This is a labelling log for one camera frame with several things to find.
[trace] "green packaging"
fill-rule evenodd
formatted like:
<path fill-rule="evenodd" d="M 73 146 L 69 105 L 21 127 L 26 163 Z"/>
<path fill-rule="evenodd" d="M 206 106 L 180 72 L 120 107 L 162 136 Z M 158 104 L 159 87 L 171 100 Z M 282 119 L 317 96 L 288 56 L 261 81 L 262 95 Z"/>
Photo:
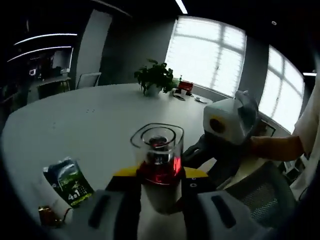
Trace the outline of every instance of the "green packaging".
<path fill-rule="evenodd" d="M 89 198 L 94 190 L 81 172 L 76 160 L 66 158 L 43 169 L 46 180 L 72 208 Z"/>

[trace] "wall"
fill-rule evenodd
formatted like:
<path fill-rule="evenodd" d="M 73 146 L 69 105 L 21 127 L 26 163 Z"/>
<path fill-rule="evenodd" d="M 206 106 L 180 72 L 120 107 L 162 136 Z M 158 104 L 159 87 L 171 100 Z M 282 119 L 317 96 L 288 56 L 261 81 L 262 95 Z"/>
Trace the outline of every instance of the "wall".
<path fill-rule="evenodd" d="M 111 21 L 111 15 L 95 9 L 92 11 L 77 55 L 76 85 L 81 74 L 99 72 L 102 52 Z"/>
<path fill-rule="evenodd" d="M 304 87 L 304 95 L 303 95 L 303 100 L 302 100 L 300 116 L 304 113 L 304 110 L 305 110 L 305 108 L 307 106 L 307 103 L 309 101 L 311 93 L 312 93 L 312 90 L 310 90 L 307 86 L 305 86 Z"/>
<path fill-rule="evenodd" d="M 268 61 L 269 45 L 247 36 L 245 59 L 238 90 L 248 90 L 258 104 L 265 87 Z"/>
<path fill-rule="evenodd" d="M 71 50 L 55 51 L 53 56 L 52 68 L 61 67 L 62 69 L 69 68 Z"/>
<path fill-rule="evenodd" d="M 174 24 L 174 19 L 114 19 L 103 49 L 99 84 L 135 83 L 134 72 L 147 59 L 164 62 Z"/>
<path fill-rule="evenodd" d="M 89 19 L 91 17 L 92 9 L 87 9 L 86 12 L 82 13 L 82 16 L 80 20 L 82 22 L 79 22 L 79 26 L 81 26 L 81 29 L 79 30 L 76 42 L 73 47 L 73 53 L 71 57 L 71 66 L 70 66 L 70 72 L 68 74 L 68 77 L 71 78 L 69 81 L 70 89 L 74 90 L 76 88 L 76 76 L 77 76 L 77 65 L 78 65 L 78 58 L 79 58 L 79 52 L 80 52 L 80 46 L 82 42 L 82 38 L 85 34 L 85 30 L 87 27 L 87 24 L 89 22 Z"/>

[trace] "red liquid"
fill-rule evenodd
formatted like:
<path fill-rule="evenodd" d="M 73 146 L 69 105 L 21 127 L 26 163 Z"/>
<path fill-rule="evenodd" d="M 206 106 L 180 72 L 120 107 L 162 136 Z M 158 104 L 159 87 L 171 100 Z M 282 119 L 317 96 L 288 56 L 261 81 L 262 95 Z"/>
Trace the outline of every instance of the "red liquid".
<path fill-rule="evenodd" d="M 138 176 L 160 185 L 176 184 L 181 179 L 181 158 L 175 157 L 173 161 L 164 164 L 148 164 L 145 161 L 137 170 Z"/>

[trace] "glass rim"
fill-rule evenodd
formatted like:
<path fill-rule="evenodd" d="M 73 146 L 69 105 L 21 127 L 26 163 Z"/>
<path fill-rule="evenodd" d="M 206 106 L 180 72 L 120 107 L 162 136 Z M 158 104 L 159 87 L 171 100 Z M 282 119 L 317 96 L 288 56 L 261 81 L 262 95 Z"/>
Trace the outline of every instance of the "glass rim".
<path fill-rule="evenodd" d="M 133 138 L 136 136 L 136 134 L 141 131 L 142 129 L 146 128 L 147 126 L 149 125 L 163 125 L 163 126 L 167 126 L 167 128 L 169 127 L 175 127 L 175 128 L 178 128 L 181 130 L 182 134 L 181 134 L 181 137 L 180 139 L 177 141 L 177 143 L 175 144 L 175 146 L 167 151 L 159 151 L 159 150 L 153 150 L 153 149 L 149 149 L 147 147 L 143 147 L 143 146 L 138 146 L 137 144 L 135 144 L 133 142 Z M 172 124 L 167 124 L 167 123 L 159 123 L 159 122 L 152 122 L 152 123 L 148 123 L 147 125 L 144 125 L 143 127 L 141 127 L 139 130 L 137 130 L 133 135 L 132 137 L 130 138 L 130 143 L 135 147 L 135 148 L 138 148 L 138 149 L 145 149 L 146 151 L 150 152 L 150 153 L 156 153 L 156 154 L 170 154 L 172 153 L 175 149 L 176 149 L 176 146 L 178 146 L 182 140 L 184 139 L 184 135 L 185 135 L 185 131 L 182 127 L 180 126 L 176 126 L 176 125 L 172 125 Z"/>
<path fill-rule="evenodd" d="M 144 140 L 144 138 L 143 138 L 143 135 L 144 135 L 146 132 L 148 132 L 148 131 L 150 131 L 150 130 L 152 130 L 152 129 L 168 129 L 168 130 L 170 130 L 170 131 L 173 133 L 173 138 L 172 138 L 171 140 L 169 140 L 168 142 L 166 142 L 165 144 L 163 144 L 162 146 L 166 146 L 166 145 L 172 143 L 174 140 L 176 140 L 177 134 L 176 134 L 176 132 L 173 131 L 171 128 L 169 128 L 169 127 L 162 127 L 162 126 L 156 126 L 156 127 L 149 128 L 149 129 L 145 130 L 145 131 L 142 132 L 141 135 L 140 135 L 141 140 L 142 140 L 145 144 L 147 144 L 147 145 L 149 145 L 149 146 L 152 146 L 152 144 L 149 143 L 149 142 L 146 142 L 146 141 Z"/>

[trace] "mesh chair back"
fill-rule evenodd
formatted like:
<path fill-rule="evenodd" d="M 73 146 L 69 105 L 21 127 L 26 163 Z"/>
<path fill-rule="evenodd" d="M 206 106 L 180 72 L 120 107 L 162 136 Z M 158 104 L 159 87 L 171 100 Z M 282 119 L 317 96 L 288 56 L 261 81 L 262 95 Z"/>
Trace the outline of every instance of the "mesh chair back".
<path fill-rule="evenodd" d="M 226 191 L 248 206 L 252 218 L 264 227 L 279 227 L 296 206 L 286 179 L 270 161 Z"/>

